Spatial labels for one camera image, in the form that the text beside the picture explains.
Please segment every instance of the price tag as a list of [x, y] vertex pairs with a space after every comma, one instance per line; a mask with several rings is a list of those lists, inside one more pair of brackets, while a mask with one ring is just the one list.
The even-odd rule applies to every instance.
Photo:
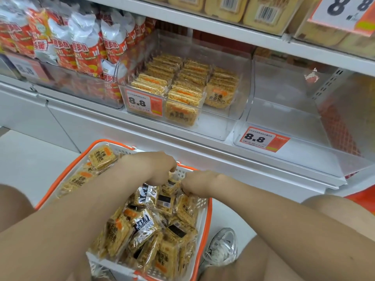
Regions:
[[289, 139], [289, 137], [251, 126], [246, 130], [240, 142], [276, 153]]
[[6, 53], [6, 55], [22, 76], [49, 81], [48, 76], [38, 61], [10, 53]]
[[321, 0], [308, 21], [371, 36], [375, 32], [375, 0]]
[[131, 108], [163, 116], [163, 100], [147, 93], [126, 89], [126, 97]]

